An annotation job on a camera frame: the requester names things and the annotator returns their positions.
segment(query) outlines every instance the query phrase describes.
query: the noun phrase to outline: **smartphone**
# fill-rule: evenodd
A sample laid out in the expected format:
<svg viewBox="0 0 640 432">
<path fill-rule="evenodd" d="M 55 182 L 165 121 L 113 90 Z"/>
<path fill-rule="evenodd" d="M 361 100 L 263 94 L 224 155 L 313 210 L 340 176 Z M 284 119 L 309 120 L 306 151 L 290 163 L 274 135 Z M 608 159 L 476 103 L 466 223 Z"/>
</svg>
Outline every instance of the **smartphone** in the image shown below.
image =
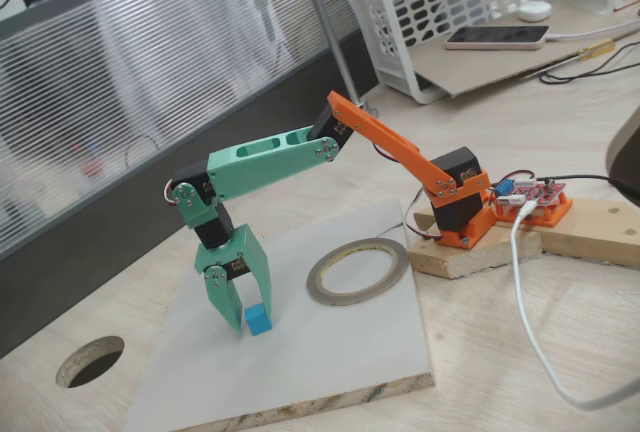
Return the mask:
<svg viewBox="0 0 640 432">
<path fill-rule="evenodd" d="M 447 39 L 444 48 L 451 50 L 536 50 L 544 45 L 548 32 L 548 25 L 462 27 Z"/>
</svg>

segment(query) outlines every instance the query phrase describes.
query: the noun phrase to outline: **cardboard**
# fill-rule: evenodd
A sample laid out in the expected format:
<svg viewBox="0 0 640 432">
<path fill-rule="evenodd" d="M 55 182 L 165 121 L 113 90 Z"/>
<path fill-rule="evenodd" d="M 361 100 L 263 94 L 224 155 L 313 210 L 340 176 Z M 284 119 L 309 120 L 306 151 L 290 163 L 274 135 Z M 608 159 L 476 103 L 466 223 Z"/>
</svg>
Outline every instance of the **cardboard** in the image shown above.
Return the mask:
<svg viewBox="0 0 640 432">
<path fill-rule="evenodd" d="M 614 15 L 598 15 L 563 5 L 553 4 L 551 17 L 532 25 L 549 25 L 551 33 L 576 34 L 601 29 L 629 20 Z M 486 25 L 524 25 L 515 16 L 502 17 Z M 537 69 L 567 58 L 615 33 L 604 33 L 580 40 L 547 42 L 539 50 L 446 50 L 444 35 L 409 48 L 415 72 L 456 96 L 514 75 Z"/>
</svg>

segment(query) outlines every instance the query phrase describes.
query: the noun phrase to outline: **metal pole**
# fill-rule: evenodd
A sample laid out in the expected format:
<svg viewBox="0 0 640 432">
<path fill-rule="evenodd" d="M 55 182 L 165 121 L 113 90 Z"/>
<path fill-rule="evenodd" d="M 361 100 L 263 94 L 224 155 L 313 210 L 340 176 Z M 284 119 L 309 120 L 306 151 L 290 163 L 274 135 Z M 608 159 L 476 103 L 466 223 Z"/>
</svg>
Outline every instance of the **metal pole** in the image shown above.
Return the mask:
<svg viewBox="0 0 640 432">
<path fill-rule="evenodd" d="M 349 72 L 349 67 L 347 66 L 347 61 L 342 54 L 342 49 L 340 48 L 340 43 L 336 38 L 336 34 L 333 31 L 333 27 L 331 26 L 331 20 L 329 19 L 329 15 L 324 8 L 324 4 L 322 0 L 311 0 L 313 3 L 313 7 L 316 9 L 316 14 L 318 14 L 318 18 L 320 19 L 320 25 L 322 25 L 322 30 L 324 30 L 324 35 L 327 38 L 327 42 L 329 42 L 329 46 L 331 47 L 331 52 L 333 53 L 333 57 L 336 59 L 338 63 L 338 69 L 340 69 L 340 75 L 342 75 L 342 80 L 344 84 L 347 86 L 347 92 L 349 93 L 349 98 L 351 102 L 360 106 L 360 97 L 358 96 L 358 92 L 356 91 L 355 85 L 353 85 L 353 78 L 351 77 L 351 72 Z"/>
</svg>

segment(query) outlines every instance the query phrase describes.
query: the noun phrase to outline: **robotic arm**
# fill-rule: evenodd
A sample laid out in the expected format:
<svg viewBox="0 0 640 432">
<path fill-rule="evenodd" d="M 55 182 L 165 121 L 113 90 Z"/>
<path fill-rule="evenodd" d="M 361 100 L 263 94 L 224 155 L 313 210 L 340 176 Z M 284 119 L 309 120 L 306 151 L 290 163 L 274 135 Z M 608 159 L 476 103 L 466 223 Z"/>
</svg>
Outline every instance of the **robotic arm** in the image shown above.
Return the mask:
<svg viewBox="0 0 640 432">
<path fill-rule="evenodd" d="M 327 107 L 312 127 L 213 152 L 208 161 L 179 171 L 170 184 L 185 223 L 200 239 L 195 268 L 204 275 L 209 300 L 234 329 L 242 328 L 242 304 L 233 280 L 253 274 L 265 330 L 270 328 L 271 280 L 267 256 L 251 228 L 234 228 L 224 201 L 333 161 L 352 132 Z"/>
<path fill-rule="evenodd" d="M 200 239 L 195 268 L 204 275 L 209 300 L 234 329 L 242 328 L 242 304 L 233 280 L 251 273 L 260 288 L 263 302 L 250 309 L 263 326 L 254 330 L 249 323 L 254 335 L 271 328 L 271 281 L 265 252 L 248 225 L 234 228 L 224 201 L 332 162 L 354 130 L 392 153 L 422 183 L 442 235 L 439 245 L 471 248 L 497 220 L 515 219 L 515 213 L 510 217 L 488 204 L 488 174 L 469 149 L 429 161 L 406 138 L 332 92 L 313 126 L 213 152 L 170 184 L 175 205 Z M 570 206 L 562 194 L 527 223 L 552 226 Z"/>
</svg>

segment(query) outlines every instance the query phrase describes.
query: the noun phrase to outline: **white usb cable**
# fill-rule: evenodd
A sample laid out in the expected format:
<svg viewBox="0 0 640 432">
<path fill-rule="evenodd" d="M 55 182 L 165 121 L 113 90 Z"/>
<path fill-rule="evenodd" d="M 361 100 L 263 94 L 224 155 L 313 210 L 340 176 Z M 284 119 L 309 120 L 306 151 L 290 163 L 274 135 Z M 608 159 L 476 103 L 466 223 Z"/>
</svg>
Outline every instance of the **white usb cable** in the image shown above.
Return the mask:
<svg viewBox="0 0 640 432">
<path fill-rule="evenodd" d="M 605 27 L 604 29 L 592 30 L 590 32 L 583 32 L 581 34 L 547 34 L 545 36 L 546 40 L 549 42 L 554 42 L 557 40 L 571 40 L 571 39 L 582 39 L 584 37 L 591 37 L 592 35 L 603 34 L 605 32 L 610 32 L 612 30 L 622 29 L 623 27 L 630 27 L 632 25 L 640 26 L 640 18 L 627 20 L 626 22 L 621 22 L 616 25 L 612 25 L 611 27 Z"/>
<path fill-rule="evenodd" d="M 556 388 L 558 393 L 569 402 L 574 407 L 582 410 L 596 410 L 603 407 L 607 407 L 609 405 L 613 405 L 618 403 L 632 395 L 640 392 L 640 377 L 635 380 L 629 382 L 628 384 L 623 385 L 619 389 L 616 389 L 608 394 L 602 395 L 595 399 L 581 400 L 577 399 L 573 395 L 569 393 L 569 391 L 562 385 L 560 379 L 556 375 L 553 367 L 547 360 L 546 356 L 540 349 L 538 345 L 538 341 L 533 335 L 533 331 L 531 330 L 531 326 L 529 325 L 529 319 L 527 319 L 527 313 L 524 310 L 524 303 L 522 299 L 522 289 L 520 286 L 520 270 L 518 267 L 518 249 L 516 247 L 516 233 L 518 231 L 518 227 L 522 220 L 530 215 L 535 208 L 538 206 L 538 202 L 536 200 L 530 200 L 526 202 L 522 208 L 520 209 L 520 213 L 516 218 L 516 221 L 513 223 L 513 228 L 511 229 L 511 253 L 513 256 L 513 278 L 516 288 L 516 302 L 518 304 L 518 312 L 520 313 L 520 319 L 522 319 L 522 325 L 524 325 L 524 330 L 527 333 L 527 337 L 529 337 L 529 342 L 531 342 L 531 346 L 533 347 L 533 351 L 538 356 L 540 363 L 544 367 L 549 379 L 551 379 L 551 383 Z"/>
</svg>

